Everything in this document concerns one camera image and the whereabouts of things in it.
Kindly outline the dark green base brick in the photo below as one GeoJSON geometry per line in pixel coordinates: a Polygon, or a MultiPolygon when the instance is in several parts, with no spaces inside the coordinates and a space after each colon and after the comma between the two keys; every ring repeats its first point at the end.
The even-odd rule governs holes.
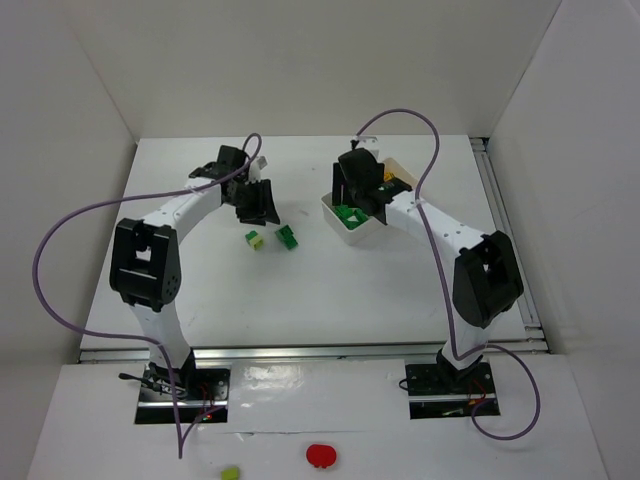
{"type": "Polygon", "coordinates": [[[298,246],[294,232],[289,225],[284,225],[275,231],[276,238],[288,250],[291,251],[298,246]]]}

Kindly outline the light green bottom brick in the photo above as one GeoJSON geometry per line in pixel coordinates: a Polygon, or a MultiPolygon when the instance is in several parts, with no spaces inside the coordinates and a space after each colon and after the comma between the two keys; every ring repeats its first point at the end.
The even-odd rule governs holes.
{"type": "Polygon", "coordinates": [[[264,238],[261,235],[256,235],[248,240],[249,246],[254,250],[258,251],[264,247],[265,242],[264,238]]]}

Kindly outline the dark green brick front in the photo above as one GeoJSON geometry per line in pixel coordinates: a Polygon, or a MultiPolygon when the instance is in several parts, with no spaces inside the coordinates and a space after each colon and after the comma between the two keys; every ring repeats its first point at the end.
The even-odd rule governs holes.
{"type": "Polygon", "coordinates": [[[360,209],[349,210],[342,218],[342,223],[349,230],[355,230],[367,222],[369,216],[362,212],[360,209]]]}

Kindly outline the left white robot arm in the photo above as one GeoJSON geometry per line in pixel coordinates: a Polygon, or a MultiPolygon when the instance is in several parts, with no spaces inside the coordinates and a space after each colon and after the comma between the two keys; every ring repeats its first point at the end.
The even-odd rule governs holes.
{"type": "Polygon", "coordinates": [[[182,284],[180,243],[224,205],[243,224],[278,225],[271,181],[261,177],[266,159],[224,145],[217,159],[193,170],[184,189],[140,219],[124,218],[114,231],[109,283],[150,340],[155,379],[189,389],[196,384],[193,348],[186,341],[175,299],[182,284]]]}

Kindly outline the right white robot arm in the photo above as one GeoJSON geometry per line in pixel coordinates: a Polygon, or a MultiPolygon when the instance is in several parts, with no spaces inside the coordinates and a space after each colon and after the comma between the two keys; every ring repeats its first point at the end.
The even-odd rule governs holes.
{"type": "Polygon", "coordinates": [[[509,236],[462,224],[422,198],[415,186],[384,178],[385,165],[356,148],[333,166],[335,195],[384,225],[424,241],[431,248],[443,283],[448,333],[436,362],[445,382],[470,375],[483,355],[496,318],[524,292],[509,236]]]}

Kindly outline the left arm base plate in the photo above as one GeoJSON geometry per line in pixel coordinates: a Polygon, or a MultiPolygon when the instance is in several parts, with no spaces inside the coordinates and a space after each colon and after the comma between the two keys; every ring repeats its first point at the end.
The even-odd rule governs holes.
{"type": "MultiPolygon", "coordinates": [[[[199,415],[207,413],[201,423],[226,423],[231,369],[203,368],[197,372],[195,386],[178,387],[177,406],[180,422],[191,424],[199,415]]],[[[171,389],[167,381],[155,380],[145,367],[143,374],[132,377],[140,383],[134,423],[136,425],[173,424],[171,389]]]]}

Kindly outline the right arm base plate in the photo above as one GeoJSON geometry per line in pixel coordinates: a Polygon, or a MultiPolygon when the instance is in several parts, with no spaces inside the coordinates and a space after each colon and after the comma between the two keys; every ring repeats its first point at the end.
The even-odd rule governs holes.
{"type": "Polygon", "coordinates": [[[405,377],[398,382],[408,395],[412,420],[499,416],[493,374],[488,362],[482,362],[468,377],[447,385],[435,364],[407,364],[405,377]]]}

